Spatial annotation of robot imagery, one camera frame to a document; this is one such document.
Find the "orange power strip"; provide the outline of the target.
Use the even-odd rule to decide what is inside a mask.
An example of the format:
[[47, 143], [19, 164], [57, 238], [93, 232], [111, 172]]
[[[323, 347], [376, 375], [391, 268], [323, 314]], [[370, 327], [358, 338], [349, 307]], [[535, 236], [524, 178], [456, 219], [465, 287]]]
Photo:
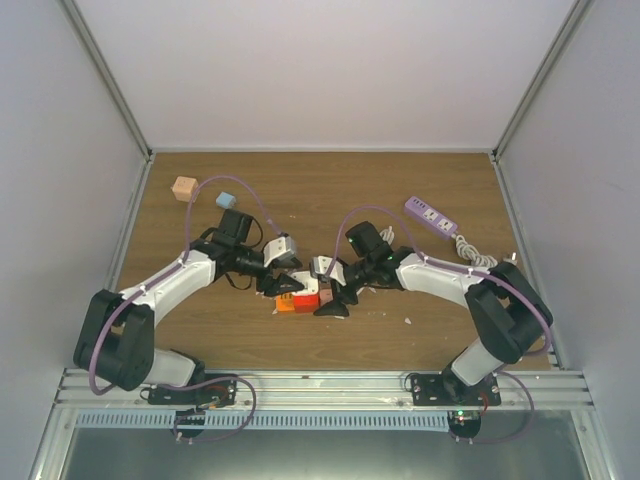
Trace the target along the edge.
[[277, 313], [294, 313], [294, 296], [291, 293], [286, 293], [278, 296], [275, 299], [275, 311]]

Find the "light blue usb charger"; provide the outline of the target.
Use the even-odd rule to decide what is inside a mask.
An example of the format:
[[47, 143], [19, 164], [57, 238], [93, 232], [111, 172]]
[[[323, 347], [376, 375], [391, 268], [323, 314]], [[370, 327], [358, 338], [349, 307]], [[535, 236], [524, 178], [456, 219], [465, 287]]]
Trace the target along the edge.
[[221, 192], [216, 198], [216, 205], [222, 209], [233, 209], [236, 203], [236, 197], [227, 192]]

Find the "purple power strip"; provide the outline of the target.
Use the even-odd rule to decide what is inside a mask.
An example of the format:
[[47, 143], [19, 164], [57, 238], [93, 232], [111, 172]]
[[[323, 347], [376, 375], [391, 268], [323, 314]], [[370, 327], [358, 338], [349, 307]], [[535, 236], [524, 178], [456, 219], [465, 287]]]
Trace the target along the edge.
[[404, 211], [413, 220], [445, 239], [454, 238], [457, 233], [458, 225], [455, 222], [416, 196], [405, 202]]

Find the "peach cube power adapter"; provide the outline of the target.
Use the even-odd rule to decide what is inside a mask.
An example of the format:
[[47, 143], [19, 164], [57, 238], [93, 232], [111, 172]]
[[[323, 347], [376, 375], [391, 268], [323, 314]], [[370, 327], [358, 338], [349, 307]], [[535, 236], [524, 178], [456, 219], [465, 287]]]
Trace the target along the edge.
[[171, 186], [171, 191], [177, 201], [188, 203], [191, 201], [198, 187], [199, 182], [196, 178], [178, 176]]

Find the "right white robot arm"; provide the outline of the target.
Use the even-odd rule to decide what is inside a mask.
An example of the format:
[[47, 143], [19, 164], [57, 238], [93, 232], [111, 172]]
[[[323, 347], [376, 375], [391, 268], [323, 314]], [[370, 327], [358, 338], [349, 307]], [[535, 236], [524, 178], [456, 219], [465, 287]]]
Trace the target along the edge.
[[474, 267], [429, 257], [406, 246], [392, 248], [369, 222], [345, 235], [358, 259], [312, 259], [314, 277], [328, 282], [331, 302], [316, 315], [346, 316], [365, 287], [426, 293], [466, 308], [477, 337], [441, 372], [451, 403], [464, 405], [496, 370], [518, 363], [538, 341], [550, 340], [553, 316], [522, 272], [510, 262]]

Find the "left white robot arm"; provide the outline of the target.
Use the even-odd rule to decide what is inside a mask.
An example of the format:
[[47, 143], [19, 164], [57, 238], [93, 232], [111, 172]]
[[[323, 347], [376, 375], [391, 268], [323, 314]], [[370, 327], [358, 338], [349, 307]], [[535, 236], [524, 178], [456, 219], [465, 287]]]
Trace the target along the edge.
[[278, 234], [264, 246], [247, 242], [256, 220], [236, 210], [224, 212], [216, 227], [205, 230], [172, 263], [134, 287], [103, 289], [90, 300], [73, 354], [74, 364], [90, 375], [97, 395], [114, 387], [163, 386], [185, 404], [203, 398], [203, 363], [185, 353], [161, 350], [155, 330], [173, 309], [195, 292], [232, 274], [248, 276], [266, 297], [303, 290], [287, 274], [299, 266], [294, 240]]

